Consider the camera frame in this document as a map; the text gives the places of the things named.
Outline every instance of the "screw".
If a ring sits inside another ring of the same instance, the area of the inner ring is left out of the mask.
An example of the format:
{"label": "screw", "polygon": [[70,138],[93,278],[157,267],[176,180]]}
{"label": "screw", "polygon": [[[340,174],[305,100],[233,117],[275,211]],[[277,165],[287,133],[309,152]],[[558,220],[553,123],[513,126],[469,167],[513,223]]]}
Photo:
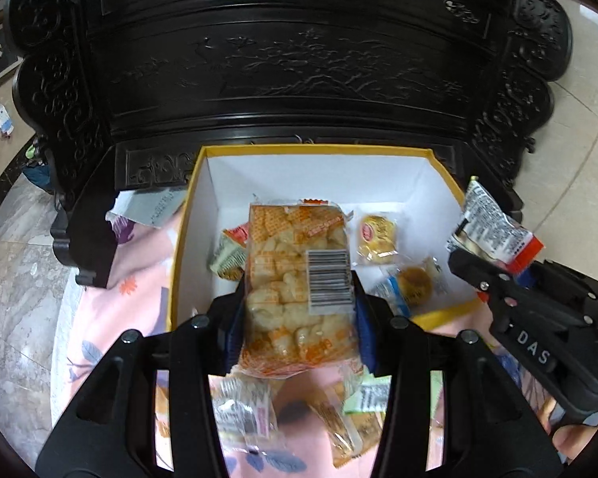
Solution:
{"label": "screw", "polygon": [[461,332],[460,337],[463,341],[469,343],[470,345],[473,345],[478,341],[478,334],[475,331],[463,331]]}
{"label": "screw", "polygon": [[122,341],[124,343],[134,343],[140,337],[140,332],[135,329],[129,329],[122,333]]}
{"label": "screw", "polygon": [[404,316],[395,316],[389,321],[389,324],[392,325],[393,329],[405,329],[408,325],[410,325],[410,322]]}
{"label": "screw", "polygon": [[191,320],[193,329],[205,329],[210,325],[209,317],[205,314],[199,314]]}

